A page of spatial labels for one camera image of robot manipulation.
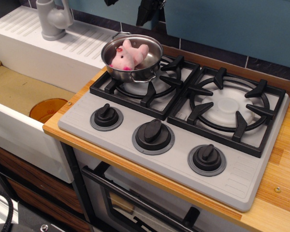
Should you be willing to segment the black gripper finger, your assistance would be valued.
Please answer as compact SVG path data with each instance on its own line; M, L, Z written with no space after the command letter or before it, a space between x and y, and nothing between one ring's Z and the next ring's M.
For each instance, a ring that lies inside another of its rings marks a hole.
M104 0L104 2L107 6L111 6L115 4L115 0Z
M151 21L156 12L164 7L165 3L165 0L141 0L136 26L141 27L146 22Z

